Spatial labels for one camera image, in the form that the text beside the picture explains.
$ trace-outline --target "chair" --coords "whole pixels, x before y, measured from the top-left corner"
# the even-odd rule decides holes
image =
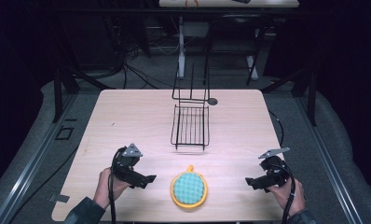
[[[245,62],[247,57],[253,57],[250,66],[237,66],[237,69],[249,69],[247,85],[250,84],[255,62],[261,42],[267,28],[272,24],[271,18],[259,15],[224,15],[210,22],[205,45],[205,78],[210,75],[209,70],[223,68],[222,66],[209,66],[209,59],[215,54],[228,56],[242,55]]]

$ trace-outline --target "wooden tabletop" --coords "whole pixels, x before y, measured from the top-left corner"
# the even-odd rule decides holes
[[[145,189],[126,189],[116,201],[117,220],[148,222],[280,220],[282,210],[271,193],[253,190],[245,177],[265,175],[258,156],[279,148],[266,103],[256,90],[211,90],[210,144],[179,147],[171,143],[173,110],[170,90],[102,91],[92,112],[52,218],[63,221],[84,197],[93,197],[99,172],[109,167],[120,147],[134,143],[144,154],[135,165],[142,175],[157,175]],[[198,208],[177,206],[172,180],[188,165],[208,184]],[[111,220],[110,208],[102,220]]]
[[[232,0],[159,0],[161,7],[298,7],[297,0],[252,0],[248,4]]]

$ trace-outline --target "wire rack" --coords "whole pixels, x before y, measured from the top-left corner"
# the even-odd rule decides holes
[[[194,90],[196,81],[204,83],[204,89]],[[203,150],[209,145],[209,77],[195,78],[194,64],[191,78],[174,79],[172,99],[174,106],[171,142],[178,146],[201,146]]]

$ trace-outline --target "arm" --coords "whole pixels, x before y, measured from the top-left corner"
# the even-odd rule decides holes
[[[110,168],[104,169],[99,175],[98,186],[96,187],[93,200],[85,198],[67,215],[64,223],[66,224],[94,224],[98,223],[106,208],[110,204],[108,191],[108,178],[110,176]],[[122,192],[129,187],[130,184],[114,178],[113,192],[114,200],[119,198]]]
[[[288,181],[281,187],[272,186],[268,188],[268,190],[270,190],[275,196],[279,206],[283,209],[287,204],[287,199],[290,195],[291,183],[292,180],[289,178]],[[288,212],[288,216],[289,218],[287,219],[287,223],[289,224],[317,223],[312,213],[306,209],[304,189],[302,188],[302,184],[297,179],[295,180],[295,197],[293,203],[291,204],[290,211]]]

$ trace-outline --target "dark sleeve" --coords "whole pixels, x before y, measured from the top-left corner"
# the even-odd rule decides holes
[[[66,217],[65,224],[96,224],[105,210],[90,198],[85,198]]]
[[[287,219],[288,224],[317,224],[310,210],[305,209]]]

